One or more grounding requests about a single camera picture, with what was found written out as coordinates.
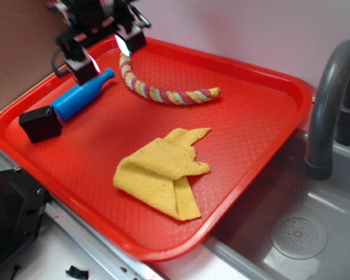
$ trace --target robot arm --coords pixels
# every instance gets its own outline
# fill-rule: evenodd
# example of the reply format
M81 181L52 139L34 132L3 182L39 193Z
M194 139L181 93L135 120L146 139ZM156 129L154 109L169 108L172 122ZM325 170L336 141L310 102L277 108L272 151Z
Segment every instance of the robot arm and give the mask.
M86 49L111 34L115 34L119 48L128 56L145 46L142 28L151 24L131 4L132 1L114 0L107 6L102 6L100 0L48 2L48 8L62 12L69 23L69 27L55 40L59 46L52 59L55 74L61 77L71 72L80 85L97 76L98 70ZM68 67L62 72L54 66L60 52Z

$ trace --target yellow towel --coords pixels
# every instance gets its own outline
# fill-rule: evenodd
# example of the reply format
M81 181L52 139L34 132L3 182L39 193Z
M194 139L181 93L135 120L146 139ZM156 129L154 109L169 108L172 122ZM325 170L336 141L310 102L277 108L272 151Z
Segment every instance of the yellow towel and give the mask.
M209 130L177 128L165 138L155 139L120 162L114 185L175 219L199 218L187 176L210 172L207 163L194 162L192 147Z

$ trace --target blue bottle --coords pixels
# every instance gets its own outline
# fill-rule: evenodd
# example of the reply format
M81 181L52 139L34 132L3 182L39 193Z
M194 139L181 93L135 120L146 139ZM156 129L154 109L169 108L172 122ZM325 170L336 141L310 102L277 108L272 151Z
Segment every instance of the blue bottle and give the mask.
M112 69L107 68L103 74L82 85L76 85L51 103L58 118L67 121L87 106L100 94L101 88L115 77Z

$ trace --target rope toy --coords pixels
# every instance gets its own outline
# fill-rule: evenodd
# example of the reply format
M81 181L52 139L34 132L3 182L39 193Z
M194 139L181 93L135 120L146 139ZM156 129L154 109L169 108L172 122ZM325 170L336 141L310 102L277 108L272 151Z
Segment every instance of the rope toy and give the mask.
M132 72L131 59L123 53L121 53L119 65L122 78L131 90L144 98L157 102L175 105L193 105L210 101L218 97L221 93L221 89L218 87L195 90L194 92L171 92L169 90L160 90L140 81Z

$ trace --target gray faucet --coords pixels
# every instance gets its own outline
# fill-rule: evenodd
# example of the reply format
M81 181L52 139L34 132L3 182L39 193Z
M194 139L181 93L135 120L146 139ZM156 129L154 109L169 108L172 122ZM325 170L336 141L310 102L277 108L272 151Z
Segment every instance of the gray faucet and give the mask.
M318 87L306 150L311 179L332 175L334 140L350 146L350 40L334 50Z

